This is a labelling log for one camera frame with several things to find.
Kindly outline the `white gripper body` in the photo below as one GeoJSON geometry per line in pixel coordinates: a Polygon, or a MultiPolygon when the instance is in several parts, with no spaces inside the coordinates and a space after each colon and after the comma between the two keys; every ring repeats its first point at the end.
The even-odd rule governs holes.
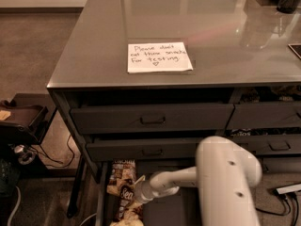
{"type": "Polygon", "coordinates": [[[135,186],[135,200],[145,204],[154,199],[153,191],[149,181],[141,181],[135,186]]]}

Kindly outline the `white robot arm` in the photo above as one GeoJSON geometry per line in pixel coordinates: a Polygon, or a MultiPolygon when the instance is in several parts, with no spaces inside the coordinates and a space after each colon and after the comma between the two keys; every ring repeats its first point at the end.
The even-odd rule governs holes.
{"type": "Polygon", "coordinates": [[[261,177],[252,153],[224,137],[206,137],[196,149],[194,167],[155,172],[135,185],[135,200],[145,204],[195,187],[202,226],[261,226],[250,191],[261,177]]]}

